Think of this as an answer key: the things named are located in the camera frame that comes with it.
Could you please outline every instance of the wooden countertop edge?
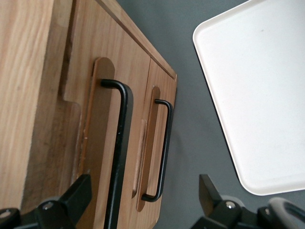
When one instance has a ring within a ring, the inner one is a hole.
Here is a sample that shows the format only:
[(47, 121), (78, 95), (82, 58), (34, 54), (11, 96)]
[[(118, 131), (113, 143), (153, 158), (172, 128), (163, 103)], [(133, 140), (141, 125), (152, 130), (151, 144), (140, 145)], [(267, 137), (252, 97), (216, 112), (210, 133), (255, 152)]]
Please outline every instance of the wooden countertop edge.
[(144, 36), (141, 30), (134, 24), (127, 13), (115, 0), (96, 0), (111, 17), (144, 49), (144, 51), (174, 80), (176, 73), (166, 60), (158, 53), (149, 40)]

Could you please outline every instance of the wood grain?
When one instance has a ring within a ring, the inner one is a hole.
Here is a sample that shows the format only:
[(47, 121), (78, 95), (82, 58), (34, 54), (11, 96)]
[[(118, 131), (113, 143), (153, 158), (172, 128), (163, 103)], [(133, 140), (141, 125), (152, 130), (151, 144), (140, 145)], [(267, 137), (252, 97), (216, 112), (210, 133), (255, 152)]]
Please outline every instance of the wood grain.
[(74, 160), (77, 157), (75, 147), (80, 115), (78, 104), (66, 102), (60, 96), (57, 98), (41, 199), (61, 196), (74, 181)]
[(143, 35), (141, 30), (134, 24), (127, 13), (120, 5), (113, 0), (96, 0), (122, 28), (140, 45), (143, 50), (167, 72), (173, 79), (176, 79), (176, 73), (165, 59), (158, 53), (148, 39)]
[(134, 198), (138, 192), (141, 165), (143, 163), (143, 151), (144, 151), (145, 139), (146, 139), (146, 128), (147, 128), (147, 120), (142, 119), (142, 125), (141, 125), (141, 131), (140, 131), (140, 142), (139, 142), (139, 147), (138, 147), (138, 152), (137, 152), (137, 163), (135, 165), (135, 176), (134, 176), (134, 180), (133, 180), (132, 198)]
[[(152, 92), (153, 88), (156, 86), (159, 87), (161, 91), (160, 99), (167, 100), (174, 106), (177, 81), (169, 77), (168, 74), (152, 60), (150, 64), (149, 77), (145, 95), (145, 105), (142, 116), (143, 120), (148, 120)], [(166, 117), (166, 107), (159, 106), (152, 149), (152, 160), (150, 164), (150, 172), (147, 186), (147, 194), (149, 195), (155, 195), (157, 190)], [(138, 212), (137, 201), (139, 198), (138, 195), (140, 194), (141, 193), (138, 189), (137, 195), (132, 199), (129, 227), (133, 229), (153, 228), (159, 218), (162, 198), (159, 198), (154, 203), (146, 202), (142, 211)]]
[[(44, 161), (43, 139), (49, 133), (43, 128), (52, 123), (48, 112), (54, 103), (48, 101), (56, 101), (70, 5), (65, 0), (0, 1), (0, 208), (20, 208), (26, 179), (39, 180), (27, 172), (28, 162)], [(32, 157), (34, 144), (40, 155)], [(41, 183), (34, 184), (40, 192)], [(40, 197), (32, 197), (35, 205)]]
[(79, 228), (93, 228), (95, 209), (99, 207), (97, 196), (112, 96), (112, 90), (101, 87), (101, 79), (114, 79), (114, 71), (110, 59), (104, 57), (95, 61), (80, 164), (80, 173), (91, 175), (92, 200), (78, 224)]
[(142, 169), (139, 180), (139, 195), (138, 195), (138, 206), (137, 210), (142, 211), (145, 205), (142, 195), (146, 193), (148, 187), (148, 178), (151, 167), (151, 160), (153, 154), (153, 144), (154, 136), (156, 130), (156, 122), (158, 117), (159, 105), (155, 103), (156, 99), (160, 99), (160, 88), (155, 86), (152, 89), (152, 96), (149, 109), (148, 125), (147, 125), (147, 135), (144, 143)]
[[(118, 228), (128, 228), (137, 151), (139, 143), (142, 141), (140, 132), (150, 57), (96, 1), (80, 0), (77, 2), (76, 9), (71, 60), (65, 83), (64, 99), (78, 103), (81, 106), (81, 122), (83, 126), (80, 126), (80, 136), (85, 130), (86, 114), (88, 104), (90, 104), (88, 101), (91, 91), (93, 63), (97, 58), (103, 57), (111, 60), (115, 68), (114, 79), (127, 84), (133, 92), (132, 126), (118, 223)], [(107, 76), (98, 76), (98, 79), (101, 78), (107, 78)], [(101, 93), (102, 91), (111, 91), (111, 105), (109, 109), (104, 110), (105, 113), (99, 119), (102, 124), (96, 125), (91, 120), (93, 125), (90, 126), (87, 143), (84, 141), (85, 135), (79, 137), (78, 143), (82, 146), (82, 152), (85, 155), (80, 173), (89, 172), (94, 178), (92, 183), (99, 185), (98, 193), (94, 192), (94, 195), (97, 196), (93, 197), (97, 198), (97, 203), (95, 204), (94, 201), (92, 203), (96, 207), (89, 207), (79, 222), (78, 227), (84, 229), (92, 228), (93, 220), (93, 228), (102, 228), (104, 224), (116, 126), (120, 109), (120, 93), (116, 90), (101, 88)], [(108, 100), (108, 96), (102, 94), (98, 97), (103, 100), (102, 103)], [(93, 112), (98, 110), (95, 106), (98, 106), (99, 103), (93, 100), (92, 104), (93, 116)], [(102, 133), (100, 134), (100, 131), (92, 129), (99, 128), (101, 130), (103, 127), (100, 125), (107, 128), (105, 137)], [(101, 146), (98, 152), (94, 152), (93, 143), (102, 141), (103, 138), (105, 138), (104, 146)], [(100, 170), (96, 163), (101, 163)]]

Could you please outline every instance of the wooden cabinet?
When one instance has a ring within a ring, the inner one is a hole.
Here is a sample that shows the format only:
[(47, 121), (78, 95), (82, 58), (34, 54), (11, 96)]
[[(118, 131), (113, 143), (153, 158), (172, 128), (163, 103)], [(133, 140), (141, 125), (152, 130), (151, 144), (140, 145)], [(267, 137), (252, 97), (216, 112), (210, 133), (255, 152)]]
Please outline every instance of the wooden cabinet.
[[(1, 6), (18, 5), (4, 2)], [(173, 105), (175, 72), (117, 2), (54, 0), (39, 4), (45, 7), (47, 22), (39, 24), (39, 17), (33, 18), (44, 37), (42, 46), (33, 43), (41, 54), (36, 57), (40, 61), (32, 66), (45, 71), (39, 70), (36, 78), (26, 75), (26, 83), (33, 81), (33, 84), (23, 89), (23, 95), (27, 91), (35, 93), (18, 103), (13, 100), (19, 109), (18, 116), (12, 120), (3, 112), (0, 115), (0, 131), (8, 139), (0, 145), (1, 152), (8, 152), (0, 158), (0, 169), (5, 171), (0, 175), (1, 180), (7, 184), (0, 188), (0, 198), (8, 199), (0, 208), (9, 205), (26, 212), (44, 198), (61, 195), (77, 176), (89, 173), (93, 198), (78, 228), (103, 228), (121, 101), (118, 90), (101, 86), (102, 79), (111, 79), (130, 87), (133, 94), (118, 228), (152, 228), (160, 214), (161, 198), (142, 203), (141, 207), (139, 203), (143, 193), (154, 195), (157, 189), (168, 113), (165, 106), (152, 105), (153, 91), (158, 90), (158, 99)], [(17, 13), (26, 17), (27, 10), (30, 13), (30, 6)], [(0, 23), (9, 24), (1, 16), (0, 19)], [(26, 30), (23, 34), (29, 31), (29, 40), (35, 40), (30, 28), (17, 29)], [(21, 62), (25, 57), (17, 58)], [(0, 97), (5, 98), (2, 111), (9, 112), (14, 105), (9, 104), (8, 94), (13, 98), (20, 96), (13, 80), (20, 82), (22, 76), (21, 72), (11, 72), (12, 76), (4, 79), (2, 74), (6, 72), (1, 67), (0, 85), (12, 86), (1, 90)], [(22, 106), (31, 102), (34, 103), (22, 110)], [(28, 114), (30, 122), (20, 120)], [(25, 132), (6, 132), (12, 123), (17, 123), (14, 126), (17, 129), (27, 129), (27, 139), (22, 136)], [(20, 140), (23, 141), (18, 150), (10, 147)], [(21, 169), (11, 170), (9, 166)], [(12, 184), (12, 179), (17, 179), (18, 184)]]

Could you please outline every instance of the light wood surface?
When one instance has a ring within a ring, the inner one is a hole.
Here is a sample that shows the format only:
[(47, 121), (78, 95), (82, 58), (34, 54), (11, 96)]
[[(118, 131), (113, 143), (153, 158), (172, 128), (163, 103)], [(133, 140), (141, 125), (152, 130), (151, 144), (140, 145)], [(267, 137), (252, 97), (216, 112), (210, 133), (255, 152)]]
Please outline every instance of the light wood surface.
[(143, 35), (139, 28), (130, 19), (122, 7), (113, 0), (96, 0), (122, 28), (140, 45), (143, 50), (166, 71), (173, 79), (176, 79), (176, 73), (165, 59), (158, 53), (148, 39)]
[(142, 153), (142, 169), (139, 178), (139, 194), (137, 210), (142, 211), (145, 205), (142, 195), (146, 193), (148, 187), (148, 178), (153, 154), (153, 143), (156, 130), (159, 105), (155, 103), (156, 99), (160, 99), (160, 88), (155, 86), (152, 89), (149, 117), (147, 120), (147, 135)]
[[(99, 57), (106, 57), (113, 63), (115, 69), (114, 79), (127, 84), (134, 95), (132, 126), (118, 224), (118, 228), (127, 228), (137, 150), (142, 142), (140, 132), (150, 57), (96, 1), (78, 1), (76, 9), (71, 60), (64, 99), (80, 104), (82, 107), (82, 119), (85, 119), (92, 81), (93, 63)], [(97, 76), (97, 78), (107, 78), (107, 75), (102, 74)], [(80, 173), (89, 172), (92, 175), (94, 179), (92, 181), (94, 184), (93, 198), (97, 198), (97, 203), (92, 201), (91, 206), (88, 207), (82, 221), (79, 223), (79, 228), (91, 228), (94, 217), (95, 223), (93, 228), (102, 228), (104, 224), (121, 98), (120, 93), (116, 90), (104, 88), (100, 88), (100, 90), (98, 92), (97, 87), (95, 87), (96, 96), (102, 100), (102, 103), (109, 98), (109, 96), (104, 96), (103, 92), (111, 91), (111, 105), (108, 117), (105, 117), (108, 109), (102, 111), (104, 114), (101, 115), (99, 120), (101, 126), (91, 120), (92, 126), (90, 126), (88, 136), (85, 135), (79, 139), (80, 142), (84, 143), (83, 139), (87, 137), (85, 143), (87, 150), (83, 151), (84, 161), (83, 165), (81, 165), (82, 170)], [(95, 102), (95, 99), (94, 96), (91, 115), (93, 119), (95, 119), (93, 112), (99, 112), (99, 109), (96, 107), (99, 103)], [(103, 136), (102, 133), (100, 134), (100, 131), (105, 127), (107, 128), (106, 136)], [(99, 152), (96, 152), (95, 146), (92, 144), (96, 141), (102, 141), (103, 138), (105, 138), (105, 144), (104, 146), (99, 144), (101, 149)], [(101, 163), (101, 169), (96, 166), (96, 163)]]
[[(149, 117), (150, 103), (154, 87), (160, 88), (160, 99), (166, 100), (174, 106), (177, 81), (169, 77), (168, 74), (152, 60), (149, 69), (149, 77), (145, 95), (145, 105), (142, 117), (144, 120), (147, 120)], [(152, 149), (153, 156), (150, 164), (150, 172), (147, 185), (147, 194), (149, 195), (155, 195), (157, 190), (166, 117), (166, 107), (159, 105)], [(140, 194), (141, 192), (138, 190), (137, 195), (132, 199), (129, 227), (133, 229), (153, 228), (159, 218), (162, 198), (159, 198), (154, 203), (146, 202), (144, 208), (140, 212), (138, 212), (137, 201), (139, 199)]]
[[(42, 189), (40, 175), (27, 168), (29, 158), (32, 165), (45, 166), (48, 133), (43, 128), (52, 123), (48, 111), (54, 103), (48, 101), (56, 101), (70, 5), (66, 0), (0, 1), (0, 208), (20, 208), (26, 179), (35, 192)], [(40, 149), (35, 157), (31, 147)], [(35, 205), (39, 197), (32, 197)]]
[(147, 120), (142, 119), (141, 121), (141, 131), (140, 131), (140, 142), (137, 152), (137, 163), (135, 165), (135, 175), (133, 180), (133, 190), (132, 190), (132, 198), (135, 197), (135, 195), (138, 192), (138, 186), (140, 181), (140, 171), (141, 171), (141, 165), (142, 161), (144, 159), (143, 157), (143, 151), (145, 147), (145, 139), (146, 139), (146, 128), (147, 128)]

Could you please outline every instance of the cabinet door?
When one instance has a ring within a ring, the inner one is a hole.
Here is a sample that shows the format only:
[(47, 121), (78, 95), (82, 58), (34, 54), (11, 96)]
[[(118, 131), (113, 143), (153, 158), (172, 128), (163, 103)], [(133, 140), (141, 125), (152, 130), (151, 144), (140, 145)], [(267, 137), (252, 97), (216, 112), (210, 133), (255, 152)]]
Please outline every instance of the cabinet door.
[[(130, 215), (130, 228), (134, 229), (148, 229), (153, 228), (156, 224), (159, 214), (160, 214), (160, 207), (161, 207), (161, 199), (159, 198), (156, 202), (145, 202), (144, 207), (139, 207), (139, 201), (143, 193), (148, 195), (154, 196), (157, 190), (158, 184), (158, 177), (159, 177), (159, 170), (160, 170), (160, 162), (163, 150), (163, 140), (164, 140), (164, 133), (165, 133), (165, 126), (166, 126), (166, 119), (167, 119), (167, 108), (164, 105), (158, 105), (158, 112), (156, 121), (150, 123), (149, 122), (149, 115), (151, 110), (151, 101), (153, 96), (153, 90), (155, 88), (160, 89), (160, 99), (166, 100), (174, 105), (175, 95), (176, 95), (176, 87), (177, 81), (176, 78), (170, 77), (159, 65), (157, 65), (153, 60), (151, 60), (150, 69), (149, 69), (149, 77), (148, 83), (146, 88), (146, 95), (145, 95), (145, 105), (143, 111), (143, 120), (147, 122), (147, 131), (154, 131), (154, 134), (151, 136), (146, 131), (146, 140), (153, 141), (152, 146), (152, 156), (150, 162), (150, 169), (149, 169), (149, 178), (147, 183), (147, 190), (140, 190), (140, 183), (145, 182), (142, 179), (143, 176), (143, 162), (142, 168), (139, 172), (140, 178), (137, 185), (137, 194), (135, 198), (132, 199), (131, 205), (131, 215)], [(142, 154), (148, 153), (145, 151), (145, 146), (143, 147)]]
[[(118, 221), (118, 228), (128, 228), (150, 57), (95, 0), (78, 1), (74, 18), (64, 98), (82, 107), (80, 173), (90, 173), (93, 192), (78, 227), (103, 228), (121, 98), (118, 91), (102, 88), (100, 81), (115, 79), (133, 92)], [(100, 57), (102, 67), (92, 78), (94, 61)]]

